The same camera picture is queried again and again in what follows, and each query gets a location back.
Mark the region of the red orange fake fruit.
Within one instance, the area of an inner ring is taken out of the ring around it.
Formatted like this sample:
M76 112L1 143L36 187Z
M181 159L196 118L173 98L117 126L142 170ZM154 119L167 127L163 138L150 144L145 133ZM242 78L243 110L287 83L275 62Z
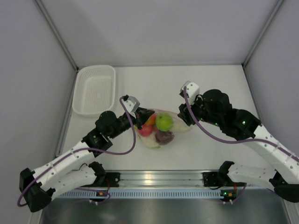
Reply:
M156 125L156 114L153 114L145 123L146 126L155 126Z

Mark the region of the clear zip top bag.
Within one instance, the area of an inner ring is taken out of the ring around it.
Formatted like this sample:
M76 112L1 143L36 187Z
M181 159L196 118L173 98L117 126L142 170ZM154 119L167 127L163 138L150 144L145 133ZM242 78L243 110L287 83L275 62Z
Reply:
M177 113L153 109L154 114L142 125L141 129L135 126L135 131L142 144L148 148L160 148L168 145L175 139L176 134L191 130Z

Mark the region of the green fake apple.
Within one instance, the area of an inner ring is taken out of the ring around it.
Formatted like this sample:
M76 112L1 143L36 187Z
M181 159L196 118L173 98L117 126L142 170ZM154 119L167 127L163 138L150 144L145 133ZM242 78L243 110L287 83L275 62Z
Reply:
M167 132L173 126L173 118L167 113L160 113L156 116L156 127L158 130Z

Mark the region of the white fake radish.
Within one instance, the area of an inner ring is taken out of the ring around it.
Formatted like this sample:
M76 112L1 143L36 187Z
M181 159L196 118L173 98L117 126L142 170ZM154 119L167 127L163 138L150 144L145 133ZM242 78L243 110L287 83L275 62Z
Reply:
M183 120L180 118L173 119L173 126L171 128L172 132L175 133L186 133L190 131L192 128L188 126Z

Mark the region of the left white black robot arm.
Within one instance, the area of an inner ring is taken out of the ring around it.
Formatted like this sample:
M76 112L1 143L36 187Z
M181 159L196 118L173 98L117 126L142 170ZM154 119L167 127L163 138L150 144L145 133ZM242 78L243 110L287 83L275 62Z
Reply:
M101 154L117 155L109 151L113 145L111 140L128 129L141 128L153 114L153 110L141 107L125 111L119 117L113 111L104 111L96 120L95 128L66 153L41 167L21 171L20 199L25 203L18 201L17 205L38 212L65 192L103 185L106 172L95 159Z

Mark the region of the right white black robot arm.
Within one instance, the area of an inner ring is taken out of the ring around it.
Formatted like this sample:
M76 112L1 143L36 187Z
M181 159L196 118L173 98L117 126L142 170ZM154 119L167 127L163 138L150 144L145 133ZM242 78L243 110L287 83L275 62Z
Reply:
M244 109L232 107L227 94L217 89L199 93L190 83L183 86L180 96L185 103L179 106L178 117L188 126L197 125L217 142L244 144L255 151L270 168L245 166L225 161L215 179L222 186L233 183L252 184L269 189L291 203L299 201L299 158L269 133L262 122Z

